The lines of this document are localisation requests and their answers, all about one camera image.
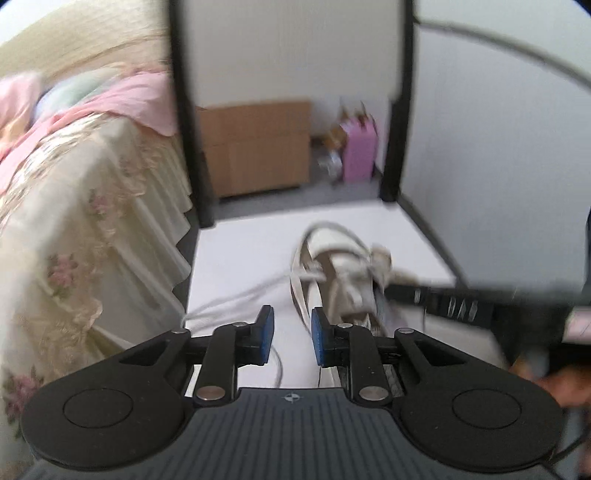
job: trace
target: bed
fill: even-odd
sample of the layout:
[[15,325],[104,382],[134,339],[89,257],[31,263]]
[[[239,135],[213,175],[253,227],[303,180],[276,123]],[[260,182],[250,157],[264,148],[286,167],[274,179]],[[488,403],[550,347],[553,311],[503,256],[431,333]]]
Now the bed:
[[[80,0],[0,46],[0,77],[56,82],[168,63],[165,4]],[[45,137],[0,197],[0,479],[31,463],[19,418],[44,383],[180,324],[191,209],[178,136],[94,113]]]

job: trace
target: floral bedspread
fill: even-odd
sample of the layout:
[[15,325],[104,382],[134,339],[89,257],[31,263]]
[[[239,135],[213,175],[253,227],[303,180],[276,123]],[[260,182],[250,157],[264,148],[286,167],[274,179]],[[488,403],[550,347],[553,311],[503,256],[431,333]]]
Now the floral bedspread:
[[[0,198],[0,480],[17,478],[32,462],[20,418],[33,394],[121,351],[94,328],[103,308],[100,281],[122,222],[139,224],[133,201],[145,193],[147,175],[178,180],[188,201],[181,163],[170,161],[171,152],[178,159],[177,139],[134,127],[115,151],[102,128],[116,120],[90,115],[47,137]],[[96,161],[97,149],[107,160]],[[66,161],[67,173],[60,168]],[[159,171],[164,161],[170,165]],[[158,253],[149,239],[137,244],[144,256]],[[187,269],[167,274],[169,282]]]

